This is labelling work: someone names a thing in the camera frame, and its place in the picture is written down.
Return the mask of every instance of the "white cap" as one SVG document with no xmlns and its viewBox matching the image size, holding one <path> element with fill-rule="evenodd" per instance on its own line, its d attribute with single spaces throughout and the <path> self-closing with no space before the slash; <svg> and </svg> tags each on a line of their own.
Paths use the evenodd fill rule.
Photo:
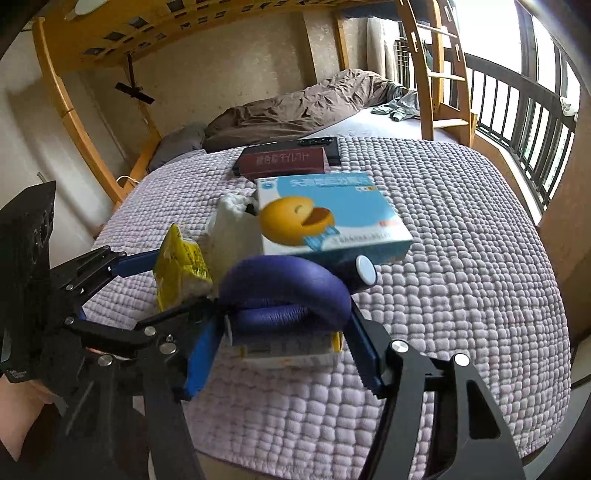
<svg viewBox="0 0 591 480">
<path fill-rule="evenodd" d="M 355 268 L 359 278 L 363 280 L 368 287 L 372 287 L 378 280 L 374 264 L 365 255 L 360 255 L 355 259 Z"/>
</svg>

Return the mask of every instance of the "yellow bag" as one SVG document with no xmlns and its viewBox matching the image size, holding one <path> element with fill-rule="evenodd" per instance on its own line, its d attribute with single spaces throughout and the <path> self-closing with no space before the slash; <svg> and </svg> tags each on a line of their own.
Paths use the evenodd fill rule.
<svg viewBox="0 0 591 480">
<path fill-rule="evenodd" d="M 183 236 L 173 223 L 160 246 L 154 265 L 158 306 L 167 310 L 189 297 L 207 295 L 212 279 L 196 241 Z"/>
</svg>

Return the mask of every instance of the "brown duvet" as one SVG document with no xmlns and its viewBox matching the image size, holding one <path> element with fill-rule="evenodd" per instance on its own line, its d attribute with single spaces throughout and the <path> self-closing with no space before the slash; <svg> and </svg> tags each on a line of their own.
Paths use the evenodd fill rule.
<svg viewBox="0 0 591 480">
<path fill-rule="evenodd" d="M 374 72 L 343 70 L 299 92 L 229 108 L 207 126 L 203 148 L 217 152 L 301 138 L 386 103 L 395 85 Z"/>
</svg>

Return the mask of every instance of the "wooden ladder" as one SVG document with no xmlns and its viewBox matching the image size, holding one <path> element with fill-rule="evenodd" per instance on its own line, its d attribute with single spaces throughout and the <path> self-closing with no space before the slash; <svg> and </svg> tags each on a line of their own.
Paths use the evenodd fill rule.
<svg viewBox="0 0 591 480">
<path fill-rule="evenodd" d="M 410 0 L 396 0 L 413 59 L 423 138 L 433 140 L 434 129 L 445 128 L 459 144 L 471 147 L 478 117 L 470 111 L 466 59 L 452 8 L 448 0 L 422 1 L 428 6 L 430 26 L 417 23 Z M 419 28 L 433 33 L 433 71 L 427 67 L 425 51 L 418 35 Z M 453 75 L 443 71 L 443 36 L 448 37 L 452 45 Z M 444 79 L 456 82 L 459 108 L 443 103 Z"/>
</svg>

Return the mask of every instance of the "gray pillow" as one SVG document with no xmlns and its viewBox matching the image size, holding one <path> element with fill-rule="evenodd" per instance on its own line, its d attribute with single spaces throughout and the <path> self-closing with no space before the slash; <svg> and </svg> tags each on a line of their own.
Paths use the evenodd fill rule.
<svg viewBox="0 0 591 480">
<path fill-rule="evenodd" d="M 148 165 L 148 171 L 154 171 L 172 159 L 192 150 L 201 150 L 205 125 L 194 123 L 181 130 L 166 135 L 156 148 L 152 160 Z"/>
</svg>

